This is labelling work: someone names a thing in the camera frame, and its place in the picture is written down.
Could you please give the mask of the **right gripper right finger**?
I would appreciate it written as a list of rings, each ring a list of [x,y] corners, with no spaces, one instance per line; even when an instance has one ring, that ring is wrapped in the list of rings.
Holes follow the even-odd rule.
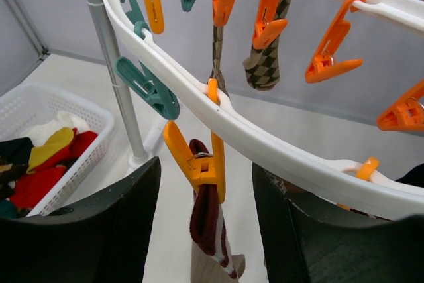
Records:
[[[339,208],[252,164],[269,282],[422,282],[423,215]]]

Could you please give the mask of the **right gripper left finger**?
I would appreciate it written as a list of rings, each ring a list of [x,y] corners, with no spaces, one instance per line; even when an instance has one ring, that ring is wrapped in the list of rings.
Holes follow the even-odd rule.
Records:
[[[2,282],[142,282],[161,180],[155,156],[47,216],[1,219]]]

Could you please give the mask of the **tan striped sock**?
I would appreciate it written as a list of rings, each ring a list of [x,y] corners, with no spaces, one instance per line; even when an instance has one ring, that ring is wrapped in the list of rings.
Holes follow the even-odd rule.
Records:
[[[190,281],[238,282],[244,274],[246,259],[243,254],[231,253],[216,185],[200,185],[193,197],[189,224]]]

